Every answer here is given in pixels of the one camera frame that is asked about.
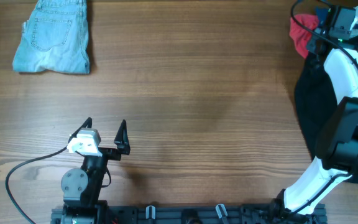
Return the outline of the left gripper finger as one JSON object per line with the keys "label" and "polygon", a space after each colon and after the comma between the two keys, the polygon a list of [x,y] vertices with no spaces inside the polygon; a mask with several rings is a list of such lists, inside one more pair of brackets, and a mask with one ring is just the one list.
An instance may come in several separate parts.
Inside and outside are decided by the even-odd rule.
{"label": "left gripper finger", "polygon": [[74,133],[70,135],[70,139],[75,138],[82,128],[91,128],[92,120],[93,119],[91,117],[88,117],[85,122]]}
{"label": "left gripper finger", "polygon": [[114,143],[117,146],[117,149],[130,149],[129,138],[127,135],[127,123],[126,120],[122,120],[116,137],[114,138]]}

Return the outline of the black t-shirt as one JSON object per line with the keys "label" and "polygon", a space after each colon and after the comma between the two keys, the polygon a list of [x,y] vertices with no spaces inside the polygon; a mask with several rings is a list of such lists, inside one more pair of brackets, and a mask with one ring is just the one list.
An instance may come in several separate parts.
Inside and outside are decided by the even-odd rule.
{"label": "black t-shirt", "polygon": [[298,123],[311,157],[319,132],[337,107],[329,75],[317,64],[316,55],[308,54],[294,90]]}

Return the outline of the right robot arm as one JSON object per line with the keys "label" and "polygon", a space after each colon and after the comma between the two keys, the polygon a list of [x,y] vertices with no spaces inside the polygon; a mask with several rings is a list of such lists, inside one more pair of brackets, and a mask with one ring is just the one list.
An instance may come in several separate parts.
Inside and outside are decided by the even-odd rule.
{"label": "right robot arm", "polygon": [[343,182],[358,184],[358,37],[331,40],[305,59],[295,111],[312,161],[263,214],[277,223],[311,223],[316,207]]}

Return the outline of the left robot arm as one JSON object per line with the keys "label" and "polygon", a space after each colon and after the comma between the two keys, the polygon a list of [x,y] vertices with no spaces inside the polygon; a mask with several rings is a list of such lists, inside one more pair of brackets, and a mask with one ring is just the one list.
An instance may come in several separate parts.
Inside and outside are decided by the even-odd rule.
{"label": "left robot arm", "polygon": [[120,161],[131,151],[127,135],[127,123],[123,120],[114,138],[115,147],[101,147],[101,137],[92,128],[92,118],[78,128],[69,138],[67,149],[70,153],[83,156],[78,169],[71,169],[61,180],[63,209],[51,216],[52,223],[111,223],[108,203],[100,200],[99,195],[105,175],[110,175],[109,161]]}

